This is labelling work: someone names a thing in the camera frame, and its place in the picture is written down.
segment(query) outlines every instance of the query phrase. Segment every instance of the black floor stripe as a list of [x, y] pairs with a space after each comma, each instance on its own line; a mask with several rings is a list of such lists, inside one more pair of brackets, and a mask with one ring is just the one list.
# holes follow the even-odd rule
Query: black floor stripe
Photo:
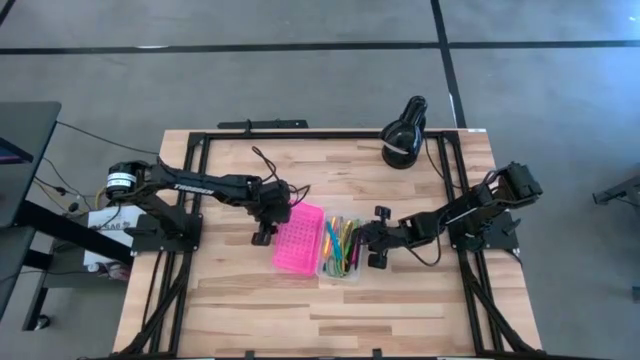
[[293, 44], [233, 44], [185, 46], [116, 46], [70, 48], [4, 48], [0, 55], [166, 54], [319, 50], [419, 50], [438, 49], [436, 42], [334, 42]]
[[447, 40], [447, 32], [444, 27], [442, 10], [440, 9], [440, 1], [431, 0], [431, 9], [433, 10], [433, 19], [436, 23], [436, 31], [438, 32], [440, 54], [442, 55], [442, 65], [444, 66], [444, 75], [447, 80], [447, 87], [449, 88], [454, 120], [457, 127], [466, 128], [467, 121], [464, 118], [464, 111], [462, 110], [462, 99], [460, 98], [458, 81], [456, 81], [456, 73], [453, 69], [453, 60], [451, 59], [451, 51], [449, 51], [449, 42]]
[[451, 42], [450, 49], [582, 49], [640, 47], [640, 40]]
[[4, 20], [7, 18], [7, 15], [9, 15], [9, 11], [11, 11], [11, 8], [13, 7], [13, 4], [15, 4], [15, 2], [16, 0], [7, 0], [7, 3], [4, 4], [2, 11], [0, 11], [0, 26], [2, 26], [2, 23], [4, 23]]

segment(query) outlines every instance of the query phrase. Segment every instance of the yellow marker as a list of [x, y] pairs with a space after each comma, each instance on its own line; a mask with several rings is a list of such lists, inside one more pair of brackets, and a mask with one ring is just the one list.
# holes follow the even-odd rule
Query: yellow marker
[[347, 221], [347, 224], [342, 228], [341, 238], [340, 238], [340, 247], [342, 248], [342, 253], [344, 254], [342, 258], [342, 273], [344, 274], [347, 270], [347, 242], [349, 234], [351, 233], [351, 228], [353, 227], [353, 221]]
[[[334, 228], [335, 225], [336, 225], [336, 217], [333, 216], [331, 218], [331, 227]], [[324, 240], [324, 249], [322, 249], [322, 256], [325, 258], [325, 260], [327, 259], [327, 257], [329, 257], [330, 246], [331, 246], [331, 235], [329, 235], [329, 231], [327, 230], [327, 234]]]

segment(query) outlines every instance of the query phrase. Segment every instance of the black desk lamp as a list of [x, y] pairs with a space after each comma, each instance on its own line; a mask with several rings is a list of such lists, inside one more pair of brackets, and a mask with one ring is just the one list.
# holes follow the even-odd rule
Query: black desk lamp
[[392, 168], [410, 168], [418, 159], [427, 122], [426, 111], [427, 101], [422, 96], [414, 96], [409, 99], [400, 118], [380, 132], [380, 139], [384, 142], [382, 158]]

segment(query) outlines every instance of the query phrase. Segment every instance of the black desk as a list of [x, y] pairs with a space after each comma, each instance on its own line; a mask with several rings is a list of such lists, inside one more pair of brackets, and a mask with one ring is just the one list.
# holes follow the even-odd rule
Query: black desk
[[[33, 156], [26, 164], [0, 165], [0, 318], [4, 314], [22, 266], [43, 271], [69, 271], [70, 255], [84, 249], [131, 265], [130, 249], [100, 233], [25, 200], [56, 125], [57, 102], [0, 103], [0, 136]], [[64, 254], [31, 250], [36, 231], [72, 242], [80, 248]], [[34, 330], [49, 287], [40, 278], [23, 330]]]

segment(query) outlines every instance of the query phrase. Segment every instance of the desk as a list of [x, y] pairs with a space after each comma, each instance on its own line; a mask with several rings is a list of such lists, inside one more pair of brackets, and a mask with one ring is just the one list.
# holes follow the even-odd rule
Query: desk
[[[132, 262], [128, 247], [25, 199], [55, 129], [60, 107], [56, 102], [0, 103], [0, 136], [33, 156], [30, 163], [0, 165], [0, 319], [23, 265], [51, 273], [84, 270], [81, 248], [126, 264]], [[31, 250], [36, 230], [81, 248], [55, 257]], [[92, 278], [79, 274], [40, 275], [23, 330], [36, 328], [49, 288], [75, 287], [78, 283], [84, 286], [87, 280], [106, 282]]]
[[[160, 154], [169, 165], [182, 167], [188, 135], [165, 133]], [[469, 182], [476, 184], [495, 167], [488, 136], [460, 130], [459, 137]], [[436, 143], [427, 144], [440, 166]], [[252, 145], [277, 165], [281, 178], [296, 186], [311, 184], [305, 201], [328, 213], [373, 219], [374, 207], [384, 205], [392, 209], [393, 220], [447, 202], [443, 181], [424, 149], [412, 168], [395, 170], [382, 161], [375, 139], [215, 140], [207, 173], [266, 177]], [[199, 156], [194, 158], [196, 171]], [[455, 182], [455, 166], [451, 171]], [[175, 191], [161, 195], [169, 203], [177, 198]], [[446, 232], [436, 267], [421, 265], [406, 250], [392, 250], [386, 270], [365, 266], [351, 285], [276, 270], [273, 248], [250, 244], [258, 224], [244, 209], [203, 197], [201, 212], [204, 227], [193, 255], [179, 356], [244, 356], [245, 350], [255, 350], [256, 356], [371, 356], [373, 348], [382, 348], [385, 356], [474, 353], [458, 259]], [[416, 250], [430, 261], [436, 245]], [[502, 251], [485, 255], [498, 308], [526, 342], [539, 348], [519, 264]], [[114, 351], [140, 330], [155, 260], [150, 253], [134, 261]], [[485, 347], [491, 348], [486, 315], [478, 310]], [[167, 349], [172, 319], [170, 313], [165, 318], [161, 351]]]

